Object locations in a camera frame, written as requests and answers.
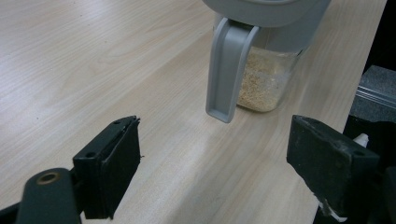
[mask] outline light wood surface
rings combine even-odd
[[[224,124],[205,113],[202,1],[1,1],[0,208],[137,115],[144,158],[111,223],[312,222],[317,200],[286,163],[291,115],[343,130],[385,3],[332,0],[280,108]]]

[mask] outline dark floor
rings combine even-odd
[[[396,1],[388,0],[350,115],[396,122]]]
[[[369,121],[396,122],[396,71],[370,66],[361,76],[350,115]]]

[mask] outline gray plastic handle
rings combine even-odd
[[[227,18],[219,23],[210,53],[208,115],[226,123],[233,119],[248,52],[260,29]]]

